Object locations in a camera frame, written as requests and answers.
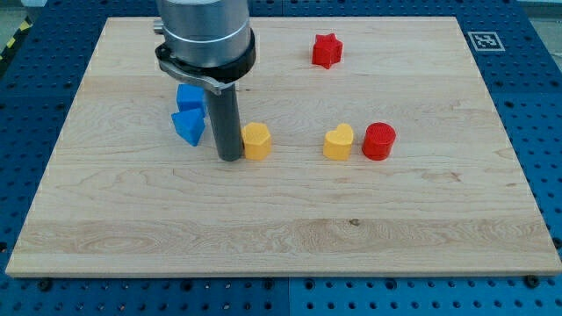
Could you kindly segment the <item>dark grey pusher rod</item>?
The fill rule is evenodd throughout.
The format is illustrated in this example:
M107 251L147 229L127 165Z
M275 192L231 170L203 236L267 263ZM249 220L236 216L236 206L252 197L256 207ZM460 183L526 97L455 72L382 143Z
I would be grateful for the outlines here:
M205 103L219 158L226 162L240 159L243 141L235 84L227 86L219 95L206 91Z

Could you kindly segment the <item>black clamp flange mount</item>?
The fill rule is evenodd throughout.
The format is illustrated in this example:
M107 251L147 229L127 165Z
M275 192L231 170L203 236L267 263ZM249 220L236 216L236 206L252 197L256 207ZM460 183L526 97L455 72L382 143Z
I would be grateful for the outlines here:
M193 66L177 59L166 44L155 49L155 57L160 70L180 83L188 83L220 95L228 84L235 83L253 68L256 62L256 36L250 30L249 46L244 53L235 61L213 68Z

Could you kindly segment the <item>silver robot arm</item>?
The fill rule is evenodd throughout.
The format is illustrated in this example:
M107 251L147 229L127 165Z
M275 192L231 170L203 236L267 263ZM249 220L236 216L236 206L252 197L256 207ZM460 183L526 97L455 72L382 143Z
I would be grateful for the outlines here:
M155 50L159 68L181 83L199 86L210 116L218 156L242 157L236 82L256 61L256 37L246 0L156 0L164 37Z

